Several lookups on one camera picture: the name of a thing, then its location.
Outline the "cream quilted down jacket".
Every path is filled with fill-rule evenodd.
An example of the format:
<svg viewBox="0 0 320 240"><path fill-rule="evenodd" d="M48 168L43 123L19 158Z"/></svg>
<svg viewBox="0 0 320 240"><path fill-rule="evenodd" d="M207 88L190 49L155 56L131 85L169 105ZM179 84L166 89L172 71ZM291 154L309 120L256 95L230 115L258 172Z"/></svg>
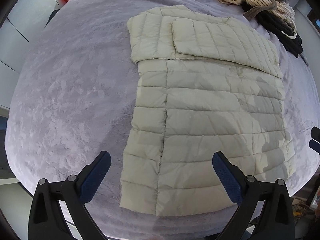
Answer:
<svg viewBox="0 0 320 240"><path fill-rule="evenodd" d="M142 12L127 27L139 80L121 207L155 216L229 207L212 167L218 151L259 180L292 176L295 150L271 41L235 18L182 5Z"/></svg>

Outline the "black garment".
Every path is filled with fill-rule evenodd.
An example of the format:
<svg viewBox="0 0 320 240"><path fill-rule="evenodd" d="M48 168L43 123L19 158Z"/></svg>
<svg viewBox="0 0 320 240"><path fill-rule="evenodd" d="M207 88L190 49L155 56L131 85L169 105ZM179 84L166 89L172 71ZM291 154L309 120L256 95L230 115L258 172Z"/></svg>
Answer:
<svg viewBox="0 0 320 240"><path fill-rule="evenodd" d="M276 35L284 48L296 58L303 52L301 37L297 34L296 38L291 39L290 36L294 35L292 29L274 14L262 11L255 16L255 19L267 31Z"/></svg>

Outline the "beige striped garment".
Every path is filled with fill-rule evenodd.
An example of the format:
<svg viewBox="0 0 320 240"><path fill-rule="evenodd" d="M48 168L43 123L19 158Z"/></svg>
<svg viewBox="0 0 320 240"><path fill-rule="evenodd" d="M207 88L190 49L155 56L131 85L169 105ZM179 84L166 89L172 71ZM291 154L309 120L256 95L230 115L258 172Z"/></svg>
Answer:
<svg viewBox="0 0 320 240"><path fill-rule="evenodd" d="M251 20L262 11L266 11L282 20L294 33L297 32L295 25L295 12L286 0L218 0L223 4L241 5L247 3L252 8L249 9L244 17Z"/></svg>

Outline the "white drawer cabinet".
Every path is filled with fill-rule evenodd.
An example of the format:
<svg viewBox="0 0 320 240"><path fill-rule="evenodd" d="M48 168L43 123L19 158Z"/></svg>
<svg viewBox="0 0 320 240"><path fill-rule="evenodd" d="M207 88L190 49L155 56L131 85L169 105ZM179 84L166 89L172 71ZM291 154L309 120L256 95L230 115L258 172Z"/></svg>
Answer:
<svg viewBox="0 0 320 240"><path fill-rule="evenodd" d="M1 26L1 107L10 108L31 44L45 28L59 0L18 0Z"/></svg>

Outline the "lavender plush bed blanket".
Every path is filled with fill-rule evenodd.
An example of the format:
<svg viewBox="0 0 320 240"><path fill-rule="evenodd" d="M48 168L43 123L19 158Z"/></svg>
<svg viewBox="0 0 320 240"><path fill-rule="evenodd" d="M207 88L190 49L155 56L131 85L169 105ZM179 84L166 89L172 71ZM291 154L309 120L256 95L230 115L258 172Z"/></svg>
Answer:
<svg viewBox="0 0 320 240"><path fill-rule="evenodd" d="M139 73L131 60L127 22L159 7L235 18L271 41L284 86L284 119L295 150L295 172L286 181L294 194L312 177L319 155L309 148L319 125L319 99L310 69L236 5L217 0L71 0L45 27L29 51L11 105L5 137L9 165L34 192L41 178L64 180L100 151L111 168L88 210L117 239L193 239L222 230L235 206L187 216L155 216L120 206L123 152L132 128Z"/></svg>

